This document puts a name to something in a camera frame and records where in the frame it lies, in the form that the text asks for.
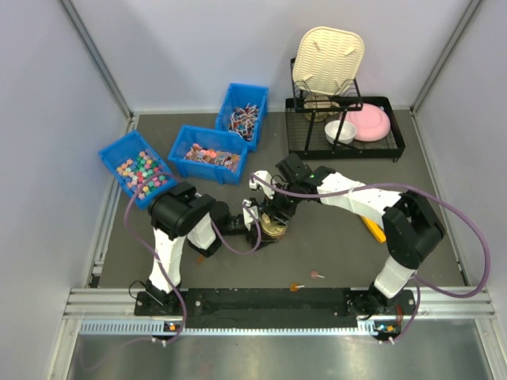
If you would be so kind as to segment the gold round lid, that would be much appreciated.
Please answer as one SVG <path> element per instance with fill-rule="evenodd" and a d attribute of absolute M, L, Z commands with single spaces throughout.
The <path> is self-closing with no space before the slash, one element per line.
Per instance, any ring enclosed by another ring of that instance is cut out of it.
<path fill-rule="evenodd" d="M 281 225 L 275 222 L 272 222 L 267 214 L 263 214 L 260 219 L 261 228 L 264 230 L 274 230 L 275 228 L 288 228 L 285 225 Z"/>

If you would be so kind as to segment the clear round container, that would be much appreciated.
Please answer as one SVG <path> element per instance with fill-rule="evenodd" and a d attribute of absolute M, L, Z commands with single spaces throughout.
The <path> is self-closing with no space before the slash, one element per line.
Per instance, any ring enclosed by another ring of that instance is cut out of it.
<path fill-rule="evenodd" d="M 286 234 L 286 228 L 275 228 L 274 230 L 264 230 L 261 229 L 261 240 L 268 241 L 279 241 Z"/>

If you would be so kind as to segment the black wire dish rack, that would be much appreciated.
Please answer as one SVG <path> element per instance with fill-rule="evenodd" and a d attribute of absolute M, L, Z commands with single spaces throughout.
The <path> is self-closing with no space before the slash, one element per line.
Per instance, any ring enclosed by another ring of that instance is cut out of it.
<path fill-rule="evenodd" d="M 292 95 L 285 100 L 290 153 L 314 160 L 400 159 L 406 144 L 386 97 L 363 96 L 355 78 L 332 95 L 291 82 Z"/>

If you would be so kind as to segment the yellow plastic scoop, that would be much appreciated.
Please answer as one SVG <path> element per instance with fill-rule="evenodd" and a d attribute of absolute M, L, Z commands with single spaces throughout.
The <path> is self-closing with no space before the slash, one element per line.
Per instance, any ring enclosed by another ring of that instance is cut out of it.
<path fill-rule="evenodd" d="M 377 225 L 373 220 L 361 216 L 362 222 L 368 228 L 369 232 L 372 236 L 378 241 L 378 243 L 383 244 L 387 241 L 386 235 L 383 232 L 382 228 Z"/>

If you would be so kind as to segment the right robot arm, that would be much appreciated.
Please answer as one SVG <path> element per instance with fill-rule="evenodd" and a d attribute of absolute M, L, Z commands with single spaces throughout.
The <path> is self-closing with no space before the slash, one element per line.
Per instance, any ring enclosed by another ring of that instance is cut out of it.
<path fill-rule="evenodd" d="M 369 188 L 325 166 L 312 169 L 297 154 L 289 154 L 276 168 L 280 182 L 263 170 L 250 178 L 250 187 L 264 192 L 263 206 L 270 218 L 287 223 L 302 200 L 314 200 L 370 219 L 380 227 L 389 256 L 368 291 L 351 298 L 348 308 L 362 317 L 394 308 L 396 298 L 445 235 L 429 201 L 412 190 Z"/>

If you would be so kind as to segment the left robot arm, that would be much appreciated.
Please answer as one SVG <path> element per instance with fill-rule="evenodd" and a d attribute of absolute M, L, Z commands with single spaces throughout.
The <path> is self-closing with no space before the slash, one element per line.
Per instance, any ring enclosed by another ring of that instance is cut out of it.
<path fill-rule="evenodd" d="M 261 202 L 245 199 L 242 212 L 231 214 L 228 203 L 208 194 L 200 195 L 188 182 L 182 182 L 154 198 L 148 207 L 154 232 L 154 267 L 144 285 L 147 300 L 162 310 L 172 312 L 184 301 L 181 284 L 181 256 L 185 244 L 208 258 L 225 245 L 226 236 L 242 235 L 253 253 L 275 241 L 262 223 L 275 223 L 281 215 L 276 207 L 276 193 L 257 180 L 253 190 L 265 194 Z"/>

